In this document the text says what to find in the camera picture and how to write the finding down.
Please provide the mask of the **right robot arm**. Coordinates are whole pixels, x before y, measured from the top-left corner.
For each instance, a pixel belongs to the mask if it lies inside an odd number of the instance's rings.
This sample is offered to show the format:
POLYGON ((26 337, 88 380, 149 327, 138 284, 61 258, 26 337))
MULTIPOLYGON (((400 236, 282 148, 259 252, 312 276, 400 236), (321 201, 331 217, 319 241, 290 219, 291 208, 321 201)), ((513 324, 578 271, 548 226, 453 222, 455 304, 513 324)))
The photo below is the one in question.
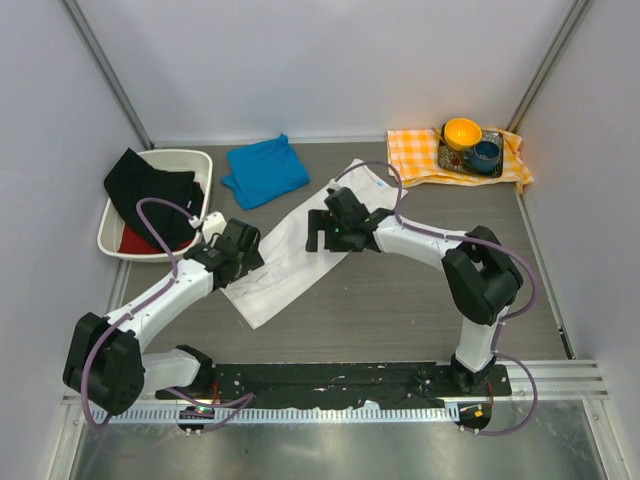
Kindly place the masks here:
POLYGON ((371 250, 401 255, 441 271, 462 315, 460 340, 444 367, 443 390, 477 394, 496 363, 498 322, 523 285, 523 278, 493 232, 478 226, 470 232, 436 229, 412 222, 396 211, 369 211, 348 187, 330 189, 324 209, 307 215, 305 250, 332 253, 371 250))

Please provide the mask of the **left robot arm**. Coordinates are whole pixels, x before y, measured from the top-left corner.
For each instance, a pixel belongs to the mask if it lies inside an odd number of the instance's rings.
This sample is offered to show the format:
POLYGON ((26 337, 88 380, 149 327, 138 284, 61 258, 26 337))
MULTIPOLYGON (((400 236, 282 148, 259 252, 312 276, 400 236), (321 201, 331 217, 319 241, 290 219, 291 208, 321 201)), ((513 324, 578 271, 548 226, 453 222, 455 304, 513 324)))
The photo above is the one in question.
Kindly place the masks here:
POLYGON ((171 390, 201 395, 215 382, 213 360, 187 345, 149 354, 151 341, 177 316, 210 293, 263 266, 260 231, 229 220, 210 242, 191 247, 170 273, 133 302, 105 316, 87 313, 76 323, 62 380, 112 416, 140 396, 171 390))

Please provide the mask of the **white t shirt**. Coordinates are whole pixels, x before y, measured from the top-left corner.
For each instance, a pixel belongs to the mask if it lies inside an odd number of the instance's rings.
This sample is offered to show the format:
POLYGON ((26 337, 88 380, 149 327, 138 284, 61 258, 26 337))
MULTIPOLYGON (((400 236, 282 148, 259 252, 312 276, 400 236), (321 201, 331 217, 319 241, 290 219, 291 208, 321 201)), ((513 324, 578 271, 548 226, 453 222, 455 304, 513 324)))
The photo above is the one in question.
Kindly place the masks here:
POLYGON ((350 167, 350 172, 330 180, 260 241, 263 266, 222 290, 252 328, 257 329, 276 316, 346 257, 344 253, 305 250, 308 212, 325 207, 329 188, 350 188, 371 211, 379 207, 391 209, 399 197, 407 194, 386 183, 360 159, 353 160, 350 167))

